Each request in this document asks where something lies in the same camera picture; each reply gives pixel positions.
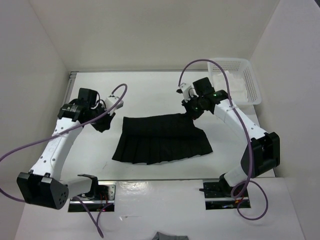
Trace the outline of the black pleated skirt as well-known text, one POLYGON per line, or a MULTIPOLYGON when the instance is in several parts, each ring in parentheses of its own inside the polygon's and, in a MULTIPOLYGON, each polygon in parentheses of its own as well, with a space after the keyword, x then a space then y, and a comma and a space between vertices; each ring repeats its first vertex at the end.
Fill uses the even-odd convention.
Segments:
POLYGON ((124 117, 112 160, 153 165, 212 152, 207 135, 186 113, 124 117))

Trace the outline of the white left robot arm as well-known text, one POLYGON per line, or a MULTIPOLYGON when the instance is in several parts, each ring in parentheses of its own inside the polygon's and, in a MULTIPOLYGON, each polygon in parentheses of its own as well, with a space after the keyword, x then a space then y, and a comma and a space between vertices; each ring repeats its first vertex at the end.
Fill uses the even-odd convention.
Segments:
POLYGON ((83 123, 88 122, 102 133, 109 130, 115 116, 115 103, 119 98, 111 94, 101 100, 97 91, 81 88, 78 97, 64 104, 57 115, 51 139, 40 158, 29 172, 21 172, 17 185, 27 204, 60 210, 68 199, 76 196, 93 200, 98 197, 98 178, 90 174, 78 174, 63 181, 62 169, 83 123))

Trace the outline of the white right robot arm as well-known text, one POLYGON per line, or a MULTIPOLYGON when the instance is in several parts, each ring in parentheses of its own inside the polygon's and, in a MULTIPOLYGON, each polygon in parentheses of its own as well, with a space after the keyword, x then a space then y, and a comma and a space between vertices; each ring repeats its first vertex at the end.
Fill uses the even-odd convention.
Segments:
POLYGON ((216 91, 205 77, 193 84, 181 83, 177 92, 183 95, 181 104, 193 119, 209 111, 246 143, 239 165, 219 177, 219 192, 223 196, 237 194, 247 179, 279 166, 280 137, 257 126, 229 99, 225 90, 216 91))

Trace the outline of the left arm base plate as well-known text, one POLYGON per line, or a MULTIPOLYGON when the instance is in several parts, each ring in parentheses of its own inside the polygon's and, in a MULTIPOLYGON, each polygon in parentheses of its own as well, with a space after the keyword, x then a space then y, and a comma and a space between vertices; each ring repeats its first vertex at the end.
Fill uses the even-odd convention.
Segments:
POLYGON ((78 195, 90 212, 99 212, 106 207, 103 212, 113 212, 115 209, 116 182, 99 181, 94 197, 87 198, 84 194, 78 195))

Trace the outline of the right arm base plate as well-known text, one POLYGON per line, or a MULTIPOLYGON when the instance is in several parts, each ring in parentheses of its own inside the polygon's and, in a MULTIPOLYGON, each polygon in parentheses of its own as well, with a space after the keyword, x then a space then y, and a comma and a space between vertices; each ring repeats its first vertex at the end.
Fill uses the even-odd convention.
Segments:
POLYGON ((206 210, 228 210, 251 208, 248 191, 246 190, 241 197, 235 199, 223 193, 218 180, 204 180, 203 186, 199 189, 204 194, 206 210))

